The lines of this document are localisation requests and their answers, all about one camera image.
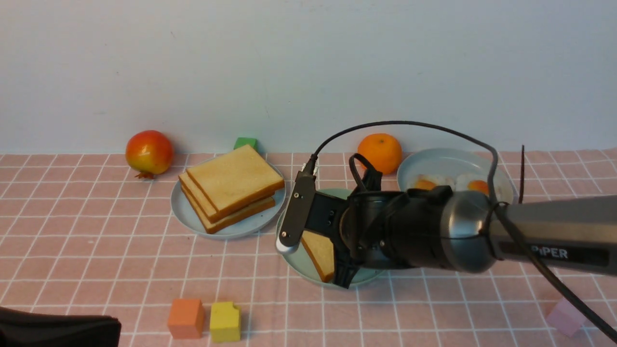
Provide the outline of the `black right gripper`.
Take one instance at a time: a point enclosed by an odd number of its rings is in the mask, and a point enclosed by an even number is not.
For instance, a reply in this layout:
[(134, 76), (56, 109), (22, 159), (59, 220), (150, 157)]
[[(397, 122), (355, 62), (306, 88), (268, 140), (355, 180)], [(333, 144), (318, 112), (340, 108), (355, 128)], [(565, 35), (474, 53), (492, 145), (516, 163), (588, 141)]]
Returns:
[(454, 270), (441, 226), (450, 187), (357, 191), (345, 199), (304, 187), (304, 229), (334, 248), (333, 284), (348, 289), (361, 268)]

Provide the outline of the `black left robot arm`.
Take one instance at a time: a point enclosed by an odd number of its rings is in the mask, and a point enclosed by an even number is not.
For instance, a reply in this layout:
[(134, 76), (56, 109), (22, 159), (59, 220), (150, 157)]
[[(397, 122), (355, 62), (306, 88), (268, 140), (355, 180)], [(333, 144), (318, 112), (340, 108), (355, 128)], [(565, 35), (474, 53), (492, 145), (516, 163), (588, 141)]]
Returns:
[(121, 321), (111, 316), (0, 309), (2, 347), (117, 347), (121, 328)]

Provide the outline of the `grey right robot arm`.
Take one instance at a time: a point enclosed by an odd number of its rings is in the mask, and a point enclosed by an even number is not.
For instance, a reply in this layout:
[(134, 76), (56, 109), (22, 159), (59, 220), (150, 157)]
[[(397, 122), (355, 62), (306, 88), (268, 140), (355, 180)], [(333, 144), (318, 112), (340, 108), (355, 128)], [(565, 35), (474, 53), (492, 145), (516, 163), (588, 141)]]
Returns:
[(295, 193), (298, 219), (335, 244), (335, 279), (359, 268), (434, 268), (479, 274), (496, 261), (616, 274), (616, 198), (498, 206), (476, 191)]

